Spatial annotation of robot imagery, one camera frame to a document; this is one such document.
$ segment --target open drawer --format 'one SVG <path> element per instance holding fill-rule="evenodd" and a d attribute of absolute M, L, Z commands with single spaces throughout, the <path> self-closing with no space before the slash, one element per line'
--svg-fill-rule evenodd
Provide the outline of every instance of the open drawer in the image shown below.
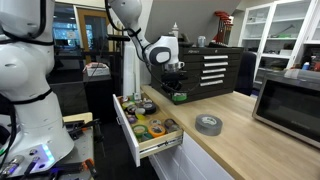
<path fill-rule="evenodd" d="M 152 115 L 147 115 L 146 120 L 138 120 L 135 124 L 131 125 L 122 110 L 119 100 L 120 97 L 113 95 L 114 108 L 118 115 L 117 121 L 118 124 L 122 126 L 122 130 L 137 167 L 140 166 L 140 159 L 182 143 L 183 130 L 174 131 L 148 141 L 139 142 L 131 128 L 132 126 L 137 124 L 147 126 L 150 120 L 159 119 L 163 122 L 170 117 L 165 116 L 164 113 L 159 110 L 159 107 L 157 107 L 157 111 Z"/>

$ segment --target wooden countertop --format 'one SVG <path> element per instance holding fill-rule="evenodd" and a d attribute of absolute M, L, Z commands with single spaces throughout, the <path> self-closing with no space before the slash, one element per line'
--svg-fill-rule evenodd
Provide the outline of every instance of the wooden countertop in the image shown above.
<path fill-rule="evenodd" d="M 142 90 L 235 179 L 320 179 L 320 150 L 254 120 L 254 98 L 234 92 L 174 105 L 150 86 Z M 221 134 L 199 133 L 199 114 L 220 118 Z"/>

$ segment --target chair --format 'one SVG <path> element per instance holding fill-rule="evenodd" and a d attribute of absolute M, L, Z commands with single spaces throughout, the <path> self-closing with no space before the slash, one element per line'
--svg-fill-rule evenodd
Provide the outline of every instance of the chair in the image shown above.
<path fill-rule="evenodd" d="M 243 52 L 235 91 L 250 96 L 253 89 L 254 69 L 257 56 L 249 51 Z"/>

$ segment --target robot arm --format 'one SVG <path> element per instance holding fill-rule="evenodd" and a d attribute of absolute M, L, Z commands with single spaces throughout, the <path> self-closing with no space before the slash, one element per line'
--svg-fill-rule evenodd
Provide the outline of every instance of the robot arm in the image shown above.
<path fill-rule="evenodd" d="M 162 36 L 154 44 L 150 44 L 145 39 L 138 23 L 142 11 L 140 0 L 106 0 L 105 2 L 106 6 L 110 4 L 128 31 L 141 60 L 155 66 L 164 64 L 168 72 L 178 72 L 184 66 L 184 63 L 179 62 L 178 59 L 179 46 L 176 37 Z"/>

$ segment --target bottle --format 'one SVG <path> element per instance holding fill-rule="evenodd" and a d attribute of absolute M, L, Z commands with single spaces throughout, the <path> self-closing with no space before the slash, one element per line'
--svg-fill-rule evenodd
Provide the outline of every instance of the bottle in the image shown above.
<path fill-rule="evenodd" d="M 302 70 L 309 70 L 309 66 L 310 66 L 310 63 L 309 62 L 305 62 L 302 66 Z"/>
<path fill-rule="evenodd" d="M 176 22 L 175 22 L 174 25 L 173 25 L 172 32 L 173 32 L 173 35 L 174 35 L 176 38 L 179 37 L 179 28 L 178 28 Z"/>

